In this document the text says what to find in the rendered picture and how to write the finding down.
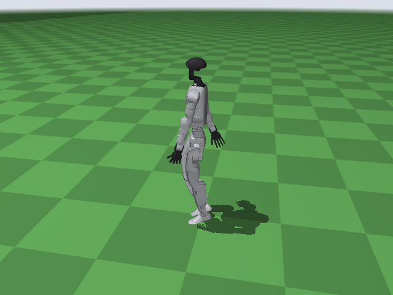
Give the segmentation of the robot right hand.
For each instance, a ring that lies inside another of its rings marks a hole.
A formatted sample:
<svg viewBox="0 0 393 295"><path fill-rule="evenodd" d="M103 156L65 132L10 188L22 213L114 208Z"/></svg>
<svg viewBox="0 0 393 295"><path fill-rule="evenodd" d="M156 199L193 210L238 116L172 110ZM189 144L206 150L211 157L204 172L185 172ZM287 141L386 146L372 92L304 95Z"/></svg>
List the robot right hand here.
<svg viewBox="0 0 393 295"><path fill-rule="evenodd" d="M215 128L216 128L216 126L215 126ZM210 131L210 133L212 134L212 135L211 135L211 144L213 145L213 140L214 140L214 142L215 142L215 144L216 144L216 147L217 147L217 143L218 143L219 147L221 148L220 143L221 143L221 145L223 146L221 140L224 142L224 144L225 144L225 141L224 141L223 138L221 137L220 133L217 132L217 128L216 128L216 131L214 131L214 132L211 132L211 130L210 130L210 128L209 128L209 131ZM220 140L220 138L221 138L221 140ZM218 140L220 141L220 143L219 143ZM216 141L217 141L217 143L216 143ZM218 147L217 147L217 148L218 148Z"/></svg>

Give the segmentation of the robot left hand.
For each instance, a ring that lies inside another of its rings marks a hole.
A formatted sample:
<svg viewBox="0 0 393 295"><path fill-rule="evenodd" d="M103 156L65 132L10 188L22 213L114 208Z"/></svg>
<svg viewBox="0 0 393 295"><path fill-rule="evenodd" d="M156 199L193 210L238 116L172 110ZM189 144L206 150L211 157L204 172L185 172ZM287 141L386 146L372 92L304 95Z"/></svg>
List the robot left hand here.
<svg viewBox="0 0 393 295"><path fill-rule="evenodd" d="M171 160L169 161L170 163L171 163L172 161L173 161L173 163L175 163L175 161L176 161L176 164L177 164L177 163L178 163L178 160L179 160L179 164L180 164L180 163L181 163L181 158L182 158L181 153L182 153L183 149L182 149L182 151L177 151L177 150L176 150L176 147L177 147L177 144L175 145L174 152L173 152L171 155L169 155L169 156L167 157L167 159L170 158L170 157L172 157ZM184 146L183 146L183 148L184 148Z"/></svg>

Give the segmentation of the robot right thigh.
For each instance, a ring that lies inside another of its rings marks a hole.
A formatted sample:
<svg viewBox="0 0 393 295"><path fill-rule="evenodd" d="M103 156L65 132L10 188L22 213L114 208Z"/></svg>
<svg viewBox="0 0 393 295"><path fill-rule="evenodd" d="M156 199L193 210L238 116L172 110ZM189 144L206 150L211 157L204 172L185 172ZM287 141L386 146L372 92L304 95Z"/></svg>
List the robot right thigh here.
<svg viewBox="0 0 393 295"><path fill-rule="evenodd" d="M183 172L184 178L186 180L188 180L188 179L187 179L186 172L185 172L185 163L186 163L187 153L188 153L189 149L191 149L191 146L190 146L190 135L187 138L187 141L185 142L185 145L184 145L184 148L183 148L183 151L182 151L182 158L181 158L182 172Z"/></svg>

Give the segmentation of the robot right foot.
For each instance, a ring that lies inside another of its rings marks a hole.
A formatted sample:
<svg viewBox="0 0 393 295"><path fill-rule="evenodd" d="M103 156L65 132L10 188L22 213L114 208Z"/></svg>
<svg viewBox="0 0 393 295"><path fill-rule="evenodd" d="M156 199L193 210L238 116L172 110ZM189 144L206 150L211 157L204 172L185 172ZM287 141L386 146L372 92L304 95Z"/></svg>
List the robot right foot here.
<svg viewBox="0 0 393 295"><path fill-rule="evenodd" d="M207 212L207 211L210 211L210 210L212 210L211 205L208 204L208 203L206 203L206 212ZM202 212L201 212L201 213L202 213ZM196 216L196 215L199 215L199 214L200 214L200 212L199 212L199 210L198 210L198 208L197 208L195 211L191 212L190 215Z"/></svg>

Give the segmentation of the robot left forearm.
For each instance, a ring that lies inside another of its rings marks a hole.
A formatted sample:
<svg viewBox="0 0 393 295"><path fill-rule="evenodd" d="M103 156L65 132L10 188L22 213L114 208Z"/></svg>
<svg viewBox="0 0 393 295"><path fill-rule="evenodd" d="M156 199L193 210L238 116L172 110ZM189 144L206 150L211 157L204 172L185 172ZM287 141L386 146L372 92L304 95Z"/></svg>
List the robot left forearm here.
<svg viewBox="0 0 393 295"><path fill-rule="evenodd" d="M181 127L179 129L179 135L177 138L177 151L182 151L183 145L185 144L185 139L187 138L187 135L189 134L189 128L190 124L187 120L183 120L181 122Z"/></svg>

